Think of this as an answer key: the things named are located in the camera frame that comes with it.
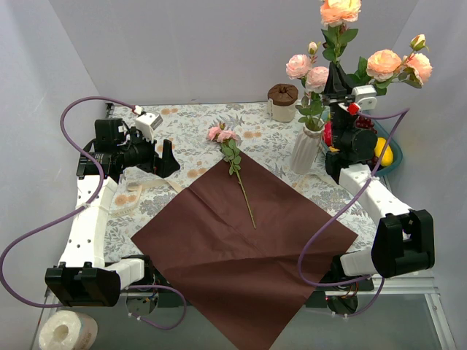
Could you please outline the peach rose stem with bud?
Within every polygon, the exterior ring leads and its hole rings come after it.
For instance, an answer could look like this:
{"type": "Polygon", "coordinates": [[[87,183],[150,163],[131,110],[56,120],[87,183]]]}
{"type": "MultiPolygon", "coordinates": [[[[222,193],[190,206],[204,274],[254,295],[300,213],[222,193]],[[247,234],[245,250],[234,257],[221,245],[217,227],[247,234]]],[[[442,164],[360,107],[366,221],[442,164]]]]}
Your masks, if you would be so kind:
{"type": "Polygon", "coordinates": [[[422,88],[433,71],[429,58],[422,53],[429,51],[425,35],[418,34],[409,46],[411,52],[402,58],[389,49],[377,51],[368,59],[360,57],[351,79],[357,86],[372,85],[378,96],[384,96],[392,83],[422,88]]]}

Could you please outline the peach double rose stem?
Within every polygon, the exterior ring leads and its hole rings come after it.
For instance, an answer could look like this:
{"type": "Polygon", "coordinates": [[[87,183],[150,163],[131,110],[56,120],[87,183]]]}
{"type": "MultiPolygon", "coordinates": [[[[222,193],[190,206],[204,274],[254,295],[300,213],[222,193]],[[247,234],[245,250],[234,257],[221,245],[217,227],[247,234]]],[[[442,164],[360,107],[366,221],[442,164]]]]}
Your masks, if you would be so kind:
{"type": "Polygon", "coordinates": [[[338,63],[347,45],[357,36],[358,29],[348,28],[358,20],[361,0],[325,0],[320,6],[322,33],[325,38],[323,57],[338,63]]]}

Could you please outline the pink artificial flower bunch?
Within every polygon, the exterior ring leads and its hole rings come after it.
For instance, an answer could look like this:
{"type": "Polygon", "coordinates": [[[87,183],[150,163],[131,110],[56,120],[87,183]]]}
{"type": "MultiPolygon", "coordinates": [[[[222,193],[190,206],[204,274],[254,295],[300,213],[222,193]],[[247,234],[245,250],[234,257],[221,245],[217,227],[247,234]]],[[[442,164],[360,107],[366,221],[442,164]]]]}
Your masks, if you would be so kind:
{"type": "Polygon", "coordinates": [[[223,160],[229,165],[229,175],[235,175],[237,182],[242,190],[244,200],[249,212],[249,216],[252,222],[252,227],[256,229],[255,218],[250,206],[247,193],[244,188],[242,177],[240,175],[242,156],[240,155],[240,149],[238,144],[240,143],[240,137],[231,129],[228,129],[224,122],[219,122],[216,126],[212,126],[207,131],[207,140],[217,143],[220,147],[220,151],[223,154],[223,160]]]}

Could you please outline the red paper bouquet wrap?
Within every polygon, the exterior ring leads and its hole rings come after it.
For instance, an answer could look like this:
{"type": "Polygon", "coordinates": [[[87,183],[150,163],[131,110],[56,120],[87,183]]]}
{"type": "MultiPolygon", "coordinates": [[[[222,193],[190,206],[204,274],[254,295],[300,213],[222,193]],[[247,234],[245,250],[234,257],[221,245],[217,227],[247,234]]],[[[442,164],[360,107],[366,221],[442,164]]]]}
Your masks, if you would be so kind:
{"type": "Polygon", "coordinates": [[[132,238],[238,349],[268,349],[356,234],[252,158],[220,161],[132,238]]]}

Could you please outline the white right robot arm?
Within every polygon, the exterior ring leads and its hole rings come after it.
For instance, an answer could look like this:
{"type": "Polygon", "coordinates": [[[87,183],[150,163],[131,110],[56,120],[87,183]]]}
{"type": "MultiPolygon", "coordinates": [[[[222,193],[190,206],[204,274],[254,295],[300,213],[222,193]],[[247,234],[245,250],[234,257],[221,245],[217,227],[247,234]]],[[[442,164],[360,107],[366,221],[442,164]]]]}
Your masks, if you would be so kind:
{"type": "Polygon", "coordinates": [[[330,280],[348,289],[357,277],[384,278],[430,269],[435,263],[433,218],[426,210],[406,205],[378,180],[368,161],[377,136],[357,125],[363,110],[374,108],[377,92],[357,86],[337,63],[330,63],[323,102],[330,108],[333,150],[325,156],[325,170],[366,210],[377,227],[370,249],[335,256],[330,280]]]}

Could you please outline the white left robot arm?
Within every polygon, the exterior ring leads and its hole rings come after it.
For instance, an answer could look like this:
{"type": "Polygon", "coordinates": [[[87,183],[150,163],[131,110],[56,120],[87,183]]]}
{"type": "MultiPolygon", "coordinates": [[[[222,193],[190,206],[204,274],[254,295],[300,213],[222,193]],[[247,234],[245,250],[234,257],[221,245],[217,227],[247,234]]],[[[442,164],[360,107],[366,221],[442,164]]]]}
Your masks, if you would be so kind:
{"type": "Polygon", "coordinates": [[[121,118],[95,122],[95,138],[84,148],[77,167],[77,208],[69,240],[58,266],[48,268],[45,282],[60,303],[68,307],[114,306],[121,290],[133,285],[146,292],[155,283],[148,256],[131,255],[118,262],[104,260],[104,236],[110,206],[120,176],[127,168],[166,178],[180,169],[172,143],[156,152],[155,129],[163,119],[143,114],[129,127],[121,118]]]}

